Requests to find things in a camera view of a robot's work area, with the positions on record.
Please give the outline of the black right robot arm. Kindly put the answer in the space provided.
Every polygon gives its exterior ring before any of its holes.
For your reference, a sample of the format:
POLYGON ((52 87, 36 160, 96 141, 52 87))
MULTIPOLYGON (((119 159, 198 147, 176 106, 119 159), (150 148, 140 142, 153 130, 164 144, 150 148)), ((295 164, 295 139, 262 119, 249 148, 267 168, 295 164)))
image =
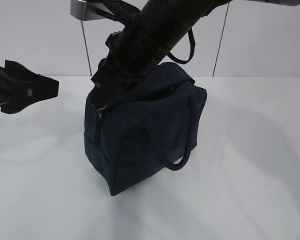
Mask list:
POLYGON ((122 31, 106 40, 109 53, 100 61, 92 77, 92 103, 103 109, 115 99, 135 88, 164 57, 179 64, 193 58, 195 40, 193 26, 226 0, 149 0, 142 9, 123 0, 101 0, 108 10, 94 7, 101 17, 120 22, 122 31), (171 54, 173 47, 188 35, 189 59, 180 60, 171 54))

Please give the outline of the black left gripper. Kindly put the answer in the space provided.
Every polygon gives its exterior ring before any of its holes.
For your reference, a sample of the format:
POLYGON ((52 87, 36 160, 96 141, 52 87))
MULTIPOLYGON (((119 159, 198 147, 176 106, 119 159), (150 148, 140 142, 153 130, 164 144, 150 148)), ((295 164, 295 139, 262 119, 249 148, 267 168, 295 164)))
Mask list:
POLYGON ((34 73, 22 64, 6 60, 0 66, 0 111, 12 115, 28 106, 56 98, 59 81, 34 73))

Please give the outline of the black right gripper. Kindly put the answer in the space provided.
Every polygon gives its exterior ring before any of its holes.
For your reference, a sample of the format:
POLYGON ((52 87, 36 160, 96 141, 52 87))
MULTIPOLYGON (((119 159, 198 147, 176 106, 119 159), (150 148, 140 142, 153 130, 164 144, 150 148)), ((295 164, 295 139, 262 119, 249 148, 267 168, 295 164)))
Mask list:
POLYGON ((109 52, 91 78, 91 102, 97 109, 111 106, 122 94, 118 79, 141 78, 150 72, 150 34, 147 31, 117 31, 105 41, 109 52))

